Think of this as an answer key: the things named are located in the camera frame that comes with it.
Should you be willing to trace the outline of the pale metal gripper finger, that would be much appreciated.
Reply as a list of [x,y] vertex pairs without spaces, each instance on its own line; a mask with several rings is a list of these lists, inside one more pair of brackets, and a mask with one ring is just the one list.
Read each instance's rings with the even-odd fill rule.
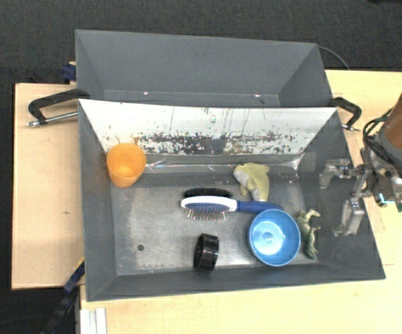
[[329,159],[324,164],[323,172],[319,174],[319,187],[327,189],[332,178],[351,179],[353,167],[349,159]]
[[365,210],[360,199],[346,200],[341,209],[340,222],[334,229],[334,235],[356,235],[364,215]]

